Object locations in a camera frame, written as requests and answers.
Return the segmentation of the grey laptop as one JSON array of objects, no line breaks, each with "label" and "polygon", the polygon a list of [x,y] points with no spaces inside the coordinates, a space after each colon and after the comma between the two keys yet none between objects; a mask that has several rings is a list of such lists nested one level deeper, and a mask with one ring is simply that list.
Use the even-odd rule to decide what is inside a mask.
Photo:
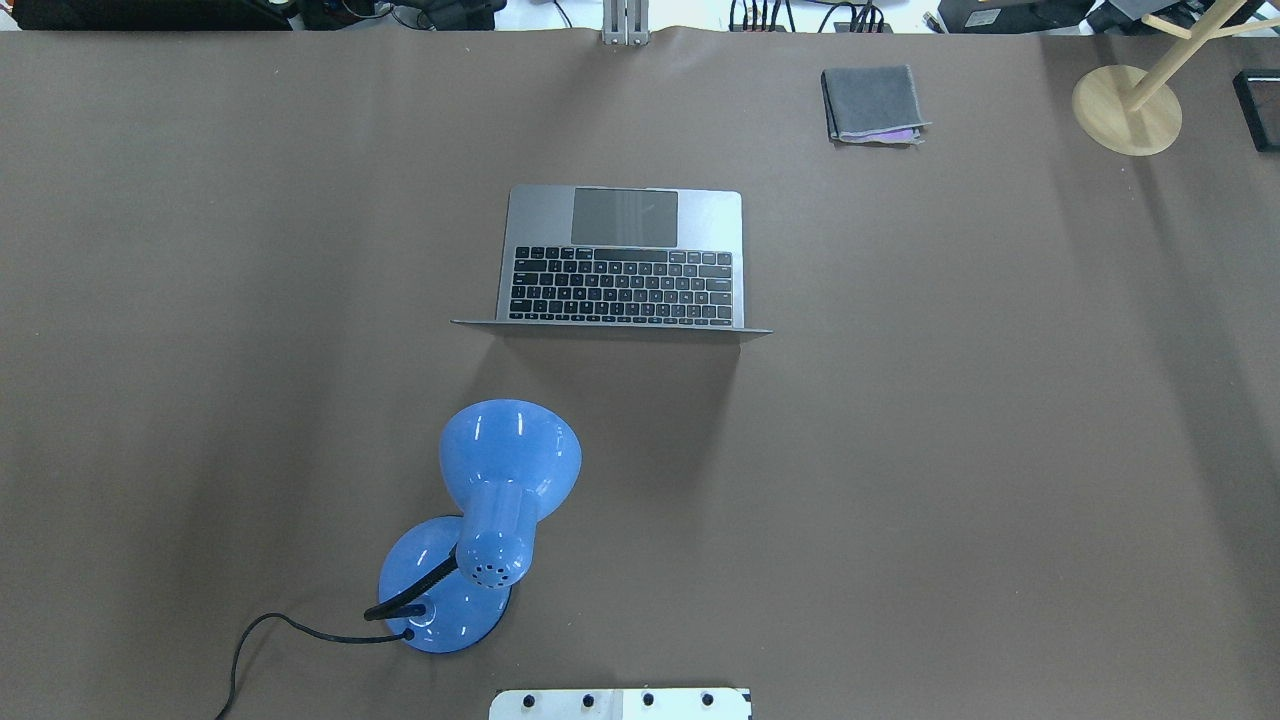
[{"label": "grey laptop", "polygon": [[516,184],[494,334],[571,333],[737,342],[746,316],[742,196],[732,190]]}]

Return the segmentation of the blue desk lamp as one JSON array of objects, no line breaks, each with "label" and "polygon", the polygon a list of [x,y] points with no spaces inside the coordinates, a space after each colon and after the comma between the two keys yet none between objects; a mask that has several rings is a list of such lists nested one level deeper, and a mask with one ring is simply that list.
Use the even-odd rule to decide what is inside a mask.
[{"label": "blue desk lamp", "polygon": [[532,566],[538,525],[575,487],[582,448],[552,410],[492,398],[448,420],[438,454],[457,512],[397,539],[364,618],[415,650],[454,653],[485,639],[506,615]]}]

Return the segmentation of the folded grey cloth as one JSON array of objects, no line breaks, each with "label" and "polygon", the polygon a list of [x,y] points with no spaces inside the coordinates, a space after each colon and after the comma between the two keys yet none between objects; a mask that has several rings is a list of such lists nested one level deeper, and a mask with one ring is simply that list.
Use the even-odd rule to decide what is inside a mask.
[{"label": "folded grey cloth", "polygon": [[929,124],[911,67],[833,67],[820,73],[831,142],[911,146]]}]

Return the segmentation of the brown table mat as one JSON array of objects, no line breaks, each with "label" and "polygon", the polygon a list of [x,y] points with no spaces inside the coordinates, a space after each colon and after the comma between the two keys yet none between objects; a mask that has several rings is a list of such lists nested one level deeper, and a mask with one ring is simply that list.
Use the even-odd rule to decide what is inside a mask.
[{"label": "brown table mat", "polygon": [[[3,35],[3,716],[210,719],[261,612],[375,632],[448,419],[558,413],[572,495],[433,657],[244,646],[234,719],[736,685],[759,719],[1277,716],[1277,156],[1217,40],[1179,140],[1075,82],[1167,38]],[[829,141],[906,64],[924,141]],[[742,196],[737,342],[494,334],[516,184]]]}]

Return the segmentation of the wooden stand with round base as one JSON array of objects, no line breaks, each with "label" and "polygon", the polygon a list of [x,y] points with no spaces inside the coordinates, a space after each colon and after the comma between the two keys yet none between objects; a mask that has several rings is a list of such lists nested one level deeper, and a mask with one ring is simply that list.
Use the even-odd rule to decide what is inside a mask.
[{"label": "wooden stand with round base", "polygon": [[1169,149],[1181,131],[1183,111],[1169,79],[1208,41],[1276,29],[1276,17],[1233,22],[1243,1],[1216,1],[1192,27],[1181,28],[1148,13],[1140,22],[1175,38],[1149,70],[1124,64],[1084,74],[1071,92],[1079,127],[1098,145],[1121,155],[1151,156]]}]

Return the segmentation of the black tray at right edge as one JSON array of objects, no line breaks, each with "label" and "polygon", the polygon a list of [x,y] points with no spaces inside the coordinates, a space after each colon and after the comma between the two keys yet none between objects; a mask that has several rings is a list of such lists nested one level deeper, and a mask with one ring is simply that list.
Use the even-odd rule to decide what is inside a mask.
[{"label": "black tray at right edge", "polygon": [[1258,152],[1279,152],[1279,70],[1244,69],[1231,81]]}]

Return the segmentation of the silver aluminium profile mount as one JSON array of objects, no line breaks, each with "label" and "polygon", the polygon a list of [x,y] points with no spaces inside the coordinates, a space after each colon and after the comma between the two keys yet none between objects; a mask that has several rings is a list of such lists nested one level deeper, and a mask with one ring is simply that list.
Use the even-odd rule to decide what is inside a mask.
[{"label": "silver aluminium profile mount", "polygon": [[639,47],[650,41],[650,3],[648,0],[605,0],[602,3],[602,44]]}]

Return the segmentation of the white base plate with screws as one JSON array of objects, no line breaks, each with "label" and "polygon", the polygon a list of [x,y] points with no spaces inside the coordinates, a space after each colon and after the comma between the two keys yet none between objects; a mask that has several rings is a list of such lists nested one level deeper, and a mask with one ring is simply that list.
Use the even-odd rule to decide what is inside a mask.
[{"label": "white base plate with screws", "polygon": [[502,691],[489,719],[754,719],[750,691],[732,687]]}]

